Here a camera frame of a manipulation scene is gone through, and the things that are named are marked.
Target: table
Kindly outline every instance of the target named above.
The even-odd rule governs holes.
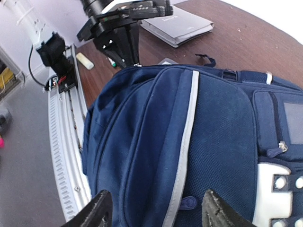
[[[213,32],[175,49],[140,28],[142,65],[155,65],[166,57],[180,64],[203,65],[206,60],[195,56],[202,53],[215,58],[217,68],[270,71],[303,87],[303,45],[288,34],[219,0],[190,0],[176,6],[213,21]],[[91,71],[79,64],[86,102],[90,106],[119,69],[112,68],[92,42],[77,51],[95,64]]]

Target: gray stripe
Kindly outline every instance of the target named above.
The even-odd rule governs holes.
[[[187,111],[187,119],[184,127],[180,156],[176,174],[176,180],[172,191],[169,207],[163,222],[162,227],[171,227],[174,225],[175,218],[181,203],[182,194],[184,190],[186,174],[187,174],[187,155],[189,149],[189,142],[191,132],[194,125],[196,102],[198,97],[198,85],[199,85],[199,72],[193,71],[190,99]]]

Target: backpack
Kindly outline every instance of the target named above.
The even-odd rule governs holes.
[[[214,190],[258,227],[303,224],[303,90],[270,73],[191,65],[118,72],[82,151],[114,227],[197,227]]]

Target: gray notebook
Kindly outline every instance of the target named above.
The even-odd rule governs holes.
[[[173,9],[173,16],[145,19],[141,26],[175,48],[213,30],[213,22],[175,6]]]

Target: pink object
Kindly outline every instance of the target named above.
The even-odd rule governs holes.
[[[0,148],[4,148],[4,140],[3,140],[3,138],[0,139]]]

